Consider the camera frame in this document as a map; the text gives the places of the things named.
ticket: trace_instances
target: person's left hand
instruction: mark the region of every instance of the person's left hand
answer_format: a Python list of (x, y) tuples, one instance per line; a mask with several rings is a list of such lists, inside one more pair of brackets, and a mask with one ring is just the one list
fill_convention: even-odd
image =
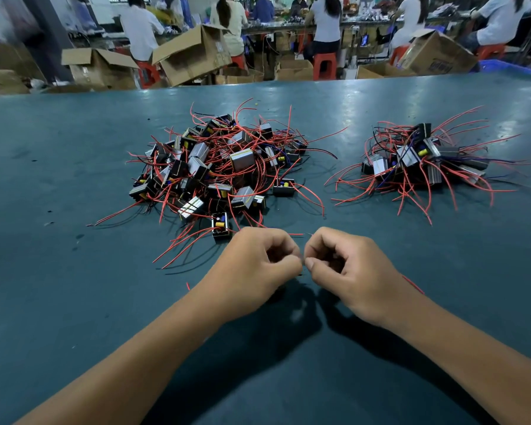
[(228, 322), (257, 310), (302, 268), (299, 246), (285, 231), (245, 227), (190, 294)]

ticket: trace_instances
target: woman with ponytail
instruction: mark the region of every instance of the woman with ponytail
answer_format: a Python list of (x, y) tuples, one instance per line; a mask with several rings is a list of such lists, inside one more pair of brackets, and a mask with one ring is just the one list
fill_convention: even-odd
[(314, 60), (315, 54), (332, 54), (340, 48), (340, 17), (342, 4), (340, 0), (315, 0), (305, 17), (305, 27), (314, 20), (317, 25), (315, 38), (303, 50), (303, 57)]
[(211, 9), (211, 24), (222, 25), (227, 28), (224, 41), (227, 44), (230, 56), (239, 56), (244, 53), (242, 40), (242, 24), (247, 24), (246, 11), (241, 3), (233, 0), (219, 0)]
[(530, 5), (531, 0), (489, 0), (480, 10), (471, 13), (472, 19), (488, 18), (488, 25), (465, 35), (459, 43), (476, 53), (480, 46), (509, 42), (515, 37), (519, 21)]
[(408, 45), (411, 35), (425, 27), (425, 20), (429, 14), (429, 0), (403, 0), (392, 18), (403, 13), (403, 27), (400, 28), (389, 43), (392, 49)]

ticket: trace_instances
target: blue shirt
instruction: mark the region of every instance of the blue shirt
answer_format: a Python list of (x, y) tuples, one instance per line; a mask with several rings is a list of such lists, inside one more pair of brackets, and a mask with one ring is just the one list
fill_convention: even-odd
[(260, 22), (271, 22), (275, 16), (275, 9), (271, 0), (257, 0), (254, 7), (254, 19)]

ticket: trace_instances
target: pile of parts on workbench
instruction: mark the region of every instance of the pile of parts on workbench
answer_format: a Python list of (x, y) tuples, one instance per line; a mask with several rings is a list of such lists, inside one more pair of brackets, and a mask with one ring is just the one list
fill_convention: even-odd
[[(388, 121), (379, 122), (373, 131), (371, 139), (365, 143), (365, 158), (358, 164), (351, 165), (334, 174), (327, 183), (335, 176), (335, 189), (344, 184), (360, 189), (362, 192), (352, 198), (338, 201), (336, 206), (343, 203), (360, 200), (375, 194), (397, 192), (399, 196), (393, 201), (401, 200), (399, 211), (401, 213), (404, 203), (411, 200), (423, 211), (429, 223), (429, 209), (432, 203), (432, 191), (447, 187), (453, 198), (454, 208), (456, 199), (453, 184), (463, 182), (477, 189), (490, 193), (490, 205), (494, 203), (495, 192), (513, 192), (512, 190), (493, 189), (492, 181), (513, 183), (501, 180), (500, 177), (486, 177), (486, 168), (490, 163), (507, 168), (510, 165), (524, 165), (525, 161), (501, 160), (488, 158), (477, 152), (487, 152), (487, 146), (512, 139), (518, 135), (500, 138), (489, 142), (472, 144), (469, 146), (457, 146), (455, 135), (468, 131), (481, 130), (488, 125), (458, 130), (459, 127), (468, 126), (487, 120), (477, 120), (460, 123), (451, 128), (447, 125), (468, 113), (475, 113), (478, 107), (456, 115), (443, 122), (436, 128), (430, 123), (420, 123), (415, 126), (395, 125)], [(344, 179), (344, 176), (357, 168), (361, 168), (362, 176), (358, 179)], [(418, 190), (426, 190), (428, 197), (424, 200), (423, 194)]]
[[(323, 203), (314, 192), (287, 175), (299, 170), (300, 164), (308, 159), (307, 151), (336, 156), (308, 147), (298, 130), (289, 126), (274, 129), (274, 120), (262, 121), (254, 127), (240, 125), (239, 112), (252, 110), (240, 107), (233, 116), (191, 113), (195, 126), (182, 134), (167, 130), (169, 140), (165, 142), (152, 136), (155, 142), (148, 151), (130, 154), (134, 162), (144, 164), (129, 192), (136, 203), (95, 225), (140, 204), (145, 212), (156, 209), (160, 222), (170, 213), (177, 214), (184, 229), (163, 254), (179, 245), (183, 245), (182, 251), (165, 268), (206, 234), (212, 234), (216, 241), (229, 239), (240, 229), (241, 218), (250, 226), (263, 227), (266, 196), (270, 193), (292, 197), (297, 192), (319, 206), (324, 215)], [(201, 222), (199, 229), (191, 233), (196, 221)]]

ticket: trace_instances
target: ponytail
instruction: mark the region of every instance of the ponytail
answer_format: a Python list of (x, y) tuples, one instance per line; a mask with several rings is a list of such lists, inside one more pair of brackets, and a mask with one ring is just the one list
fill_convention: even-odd
[(429, 0), (419, 0), (421, 3), (421, 13), (419, 13), (418, 24), (422, 24), (426, 21), (427, 15), (429, 14)]
[(521, 10), (521, 7), (523, 7), (523, 2), (525, 0), (514, 0), (515, 3), (515, 13), (519, 12)]
[(228, 28), (228, 24), (230, 23), (230, 15), (232, 13), (230, 11), (230, 6), (228, 6), (227, 0), (219, 0), (219, 2), (216, 3), (216, 13), (219, 14), (220, 25), (222, 25), (224, 28)]
[(340, 13), (342, 12), (340, 0), (324, 0), (324, 11), (332, 17), (340, 16)]

